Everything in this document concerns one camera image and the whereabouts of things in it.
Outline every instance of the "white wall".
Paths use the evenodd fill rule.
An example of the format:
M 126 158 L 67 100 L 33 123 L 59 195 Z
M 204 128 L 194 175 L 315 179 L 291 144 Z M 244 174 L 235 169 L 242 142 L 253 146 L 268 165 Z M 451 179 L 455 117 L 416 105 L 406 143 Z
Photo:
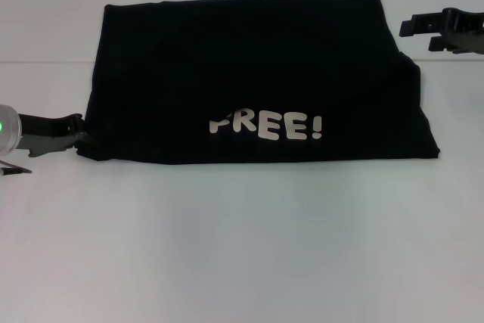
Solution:
M 0 104 L 83 112 L 103 6 L 158 1 L 0 0 Z M 394 35 L 415 13 L 484 11 L 383 2 Z M 428 38 L 399 46 L 458 59 L 429 54 Z M 0 179 L 0 323 L 482 322 L 484 63 L 418 64 L 438 160 L 157 166 L 14 152 L 5 159 L 34 174 Z

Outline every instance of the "exclamation mark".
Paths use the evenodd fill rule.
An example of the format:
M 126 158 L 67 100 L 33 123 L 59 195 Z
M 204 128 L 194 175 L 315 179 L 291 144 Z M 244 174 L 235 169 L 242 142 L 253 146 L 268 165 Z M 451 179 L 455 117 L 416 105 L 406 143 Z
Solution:
M 315 132 L 312 133 L 314 139 L 319 139 L 321 137 L 321 117 L 315 116 L 312 122 L 312 128 Z

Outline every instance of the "black t-shirt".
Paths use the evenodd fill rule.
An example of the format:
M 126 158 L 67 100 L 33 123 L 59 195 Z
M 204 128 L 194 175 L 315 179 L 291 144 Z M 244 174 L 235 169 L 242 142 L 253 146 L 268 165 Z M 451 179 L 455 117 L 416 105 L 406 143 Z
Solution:
M 380 0 L 108 5 L 86 122 L 95 160 L 439 155 Z

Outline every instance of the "clothing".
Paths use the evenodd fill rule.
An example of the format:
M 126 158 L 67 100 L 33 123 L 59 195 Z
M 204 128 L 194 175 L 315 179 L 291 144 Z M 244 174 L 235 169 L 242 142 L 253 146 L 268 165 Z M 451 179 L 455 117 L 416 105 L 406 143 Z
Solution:
M 86 123 L 95 160 L 439 155 L 380 0 L 108 5 Z

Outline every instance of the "white backdrop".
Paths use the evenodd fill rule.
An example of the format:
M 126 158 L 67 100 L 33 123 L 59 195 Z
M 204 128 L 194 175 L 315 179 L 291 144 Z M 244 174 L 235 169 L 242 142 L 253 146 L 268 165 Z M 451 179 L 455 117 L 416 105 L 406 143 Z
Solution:
M 103 6 L 158 1 L 0 0 L 0 104 L 84 112 Z M 415 13 L 483 11 L 383 2 L 394 36 Z M 399 46 L 458 59 L 429 54 L 428 38 Z M 14 152 L 5 160 L 34 174 L 0 179 L 0 323 L 481 323 L 484 63 L 417 64 L 438 160 L 158 166 Z

